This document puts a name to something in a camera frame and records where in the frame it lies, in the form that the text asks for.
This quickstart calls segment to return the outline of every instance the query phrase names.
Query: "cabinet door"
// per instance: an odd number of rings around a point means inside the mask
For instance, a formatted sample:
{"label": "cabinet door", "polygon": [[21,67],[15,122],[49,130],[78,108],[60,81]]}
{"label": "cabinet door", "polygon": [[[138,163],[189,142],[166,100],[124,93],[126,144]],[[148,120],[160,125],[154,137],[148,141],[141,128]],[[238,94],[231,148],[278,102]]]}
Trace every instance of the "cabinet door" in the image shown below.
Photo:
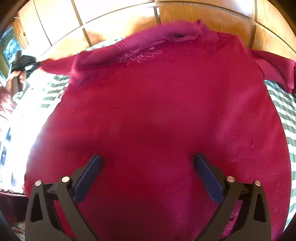
{"label": "cabinet door", "polygon": [[74,2],[82,23],[87,23],[104,14],[141,3],[152,2],[152,0],[75,0]]}
{"label": "cabinet door", "polygon": [[71,0],[34,0],[37,13],[53,45],[80,26]]}
{"label": "cabinet door", "polygon": [[268,51],[296,61],[296,53],[287,43],[261,26],[256,27],[253,49]]}
{"label": "cabinet door", "polygon": [[296,37],[281,13],[268,0],[257,0],[258,23],[270,29],[296,51]]}
{"label": "cabinet door", "polygon": [[40,58],[45,60],[47,58],[60,59],[71,56],[74,53],[81,52],[89,48],[89,44],[84,36],[82,29],[76,29],[63,37],[49,50],[47,50]]}
{"label": "cabinet door", "polygon": [[161,23],[201,19],[209,29],[238,35],[246,47],[251,45],[253,22],[243,15],[238,14],[240,18],[222,8],[189,2],[160,2],[159,8]]}
{"label": "cabinet door", "polygon": [[253,17],[255,11],[254,0],[181,0],[189,2],[199,2],[208,5],[219,6],[225,9],[241,13],[250,18]]}
{"label": "cabinet door", "polygon": [[19,11],[19,17],[29,42],[28,52],[39,57],[51,47],[51,44],[39,21],[33,0]]}
{"label": "cabinet door", "polygon": [[127,37],[135,32],[156,26],[153,7],[135,6],[99,17],[86,24],[91,43],[106,39]]}

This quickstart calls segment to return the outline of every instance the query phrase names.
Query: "hand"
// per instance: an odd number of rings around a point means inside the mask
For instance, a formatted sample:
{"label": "hand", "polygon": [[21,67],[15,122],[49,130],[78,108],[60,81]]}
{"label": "hand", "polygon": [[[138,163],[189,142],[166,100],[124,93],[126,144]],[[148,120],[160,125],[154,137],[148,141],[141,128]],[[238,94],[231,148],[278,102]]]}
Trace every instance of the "hand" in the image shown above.
{"label": "hand", "polygon": [[21,74],[21,71],[14,71],[12,73],[9,74],[9,76],[7,77],[7,80],[12,80],[14,77],[18,77]]}
{"label": "hand", "polygon": [[27,72],[26,71],[21,72],[19,75],[19,78],[20,78],[20,83],[25,84],[26,79],[27,79]]}
{"label": "hand", "polygon": [[6,90],[7,92],[12,96],[12,79],[15,77],[19,77],[20,83],[25,85],[26,84],[26,78],[27,78],[27,72],[26,71],[14,71],[9,74],[7,80],[6,80]]}

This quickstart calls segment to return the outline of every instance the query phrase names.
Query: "pink cloth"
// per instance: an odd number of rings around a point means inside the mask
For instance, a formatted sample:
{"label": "pink cloth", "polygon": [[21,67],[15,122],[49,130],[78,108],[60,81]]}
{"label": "pink cloth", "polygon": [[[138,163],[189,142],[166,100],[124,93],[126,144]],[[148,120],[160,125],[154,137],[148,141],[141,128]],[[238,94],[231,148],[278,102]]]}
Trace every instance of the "pink cloth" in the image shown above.
{"label": "pink cloth", "polygon": [[71,80],[31,149],[28,195],[36,180],[57,182],[96,153],[102,170],[79,209],[99,239],[192,240],[217,208],[194,170],[202,153],[225,175],[262,182],[272,239],[281,235],[291,167],[263,80],[291,92],[294,61],[181,21],[42,68]]}
{"label": "pink cloth", "polygon": [[10,128],[10,116],[16,104],[4,87],[0,87],[0,141],[6,138]]}

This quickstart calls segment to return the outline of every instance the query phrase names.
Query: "green striped sheet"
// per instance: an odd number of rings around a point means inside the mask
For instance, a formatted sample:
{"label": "green striped sheet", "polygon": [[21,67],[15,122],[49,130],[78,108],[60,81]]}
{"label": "green striped sheet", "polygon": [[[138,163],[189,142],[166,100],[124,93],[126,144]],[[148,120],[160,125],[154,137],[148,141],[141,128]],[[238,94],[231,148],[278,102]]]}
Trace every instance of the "green striped sheet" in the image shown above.
{"label": "green striped sheet", "polygon": [[291,160],[292,188],[286,228],[296,213],[296,102],[294,95],[281,89],[276,82],[264,80],[264,83],[281,119]]}
{"label": "green striped sheet", "polygon": [[43,98],[41,108],[53,107],[61,101],[61,98],[69,85],[70,76],[56,75],[47,84],[47,95]]}

